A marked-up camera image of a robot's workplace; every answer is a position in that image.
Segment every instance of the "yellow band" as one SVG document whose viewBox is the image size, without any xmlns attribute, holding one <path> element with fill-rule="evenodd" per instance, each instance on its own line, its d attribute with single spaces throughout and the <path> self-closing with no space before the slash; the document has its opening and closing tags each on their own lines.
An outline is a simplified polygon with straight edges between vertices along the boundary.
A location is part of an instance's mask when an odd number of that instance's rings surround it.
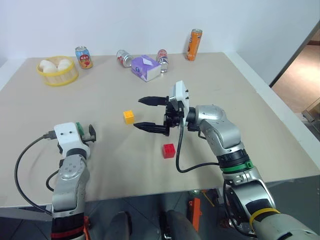
<svg viewBox="0 0 320 240">
<path fill-rule="evenodd" d="M 71 79 L 69 79 L 68 81 L 64 81 L 64 82 L 59 82 L 59 83 L 50 83 L 45 81 L 44 83 L 51 86 L 51 87 L 60 87 L 60 86 L 64 86 L 67 84 L 72 83 L 73 81 L 75 81 L 78 77 L 79 73 L 77 72 L 76 75 L 74 75 Z"/>
<path fill-rule="evenodd" d="M 260 210 L 258 210 L 258 211 L 256 211 L 256 212 L 254 212 L 254 213 L 251 215 L 250 221 L 249 221 L 252 230 L 254 229 L 253 226 L 252 226 L 252 223 L 254 222 L 254 219 L 255 219 L 257 216 L 259 216 L 260 214 L 264 214 L 264 213 L 267 213 L 267 212 L 276 212 L 276 213 L 280 214 L 280 212 L 279 212 L 277 209 L 274 209 L 274 208 L 271 208 L 271 207 L 269 207 L 269 208 L 262 208 L 262 209 L 260 209 Z"/>
</svg>

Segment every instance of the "wooden floor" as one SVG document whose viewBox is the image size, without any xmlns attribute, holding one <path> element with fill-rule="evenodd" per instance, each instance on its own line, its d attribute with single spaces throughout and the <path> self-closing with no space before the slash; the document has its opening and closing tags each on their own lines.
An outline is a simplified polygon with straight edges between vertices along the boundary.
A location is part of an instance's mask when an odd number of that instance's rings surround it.
<svg viewBox="0 0 320 240">
<path fill-rule="evenodd" d="M 305 46 L 272 89 L 294 113 L 320 98 L 320 46 Z"/>
</svg>

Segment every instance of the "gray pants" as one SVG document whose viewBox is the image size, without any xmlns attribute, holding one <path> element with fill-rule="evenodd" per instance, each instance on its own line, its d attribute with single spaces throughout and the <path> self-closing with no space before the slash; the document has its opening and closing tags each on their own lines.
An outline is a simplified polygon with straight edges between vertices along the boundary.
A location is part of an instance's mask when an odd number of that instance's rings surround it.
<svg viewBox="0 0 320 240">
<path fill-rule="evenodd" d="M 182 213 L 170 210 L 166 213 L 166 218 L 172 240 L 201 240 L 191 222 Z M 128 215 L 119 212 L 111 220 L 104 240 L 129 240 L 129 235 Z"/>
<path fill-rule="evenodd" d="M 119 212 L 111 220 L 104 240 L 129 240 L 130 230 L 128 215 L 125 212 Z"/>
</svg>

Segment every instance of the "toy block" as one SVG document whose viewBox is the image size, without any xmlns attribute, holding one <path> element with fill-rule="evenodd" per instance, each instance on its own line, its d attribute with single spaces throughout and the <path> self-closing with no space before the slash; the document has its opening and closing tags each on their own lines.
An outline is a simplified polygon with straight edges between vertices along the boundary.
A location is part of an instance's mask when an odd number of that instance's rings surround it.
<svg viewBox="0 0 320 240">
<path fill-rule="evenodd" d="M 135 116 L 131 110 L 124 111 L 123 116 L 124 116 L 124 121 L 126 124 L 133 124 L 135 122 Z"/>
<path fill-rule="evenodd" d="M 164 144 L 162 153 L 163 153 L 163 158 L 165 159 L 173 158 L 176 154 L 175 145 L 173 143 Z"/>
</svg>

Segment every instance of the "orange tool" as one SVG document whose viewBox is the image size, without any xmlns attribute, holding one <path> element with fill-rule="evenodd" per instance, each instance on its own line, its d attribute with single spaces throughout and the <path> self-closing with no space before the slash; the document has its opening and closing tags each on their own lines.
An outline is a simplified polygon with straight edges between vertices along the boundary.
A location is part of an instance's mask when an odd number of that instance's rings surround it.
<svg viewBox="0 0 320 240">
<path fill-rule="evenodd" d="M 90 234 L 89 234 L 89 217 L 88 216 L 84 216 L 84 228 L 83 228 L 83 232 L 85 235 L 85 240 L 91 240 L 90 238 Z"/>
<path fill-rule="evenodd" d="M 199 231 L 199 220 L 202 212 L 200 211 L 200 198 L 195 197 L 192 201 L 189 201 L 191 208 L 191 223 L 194 229 Z"/>
</svg>

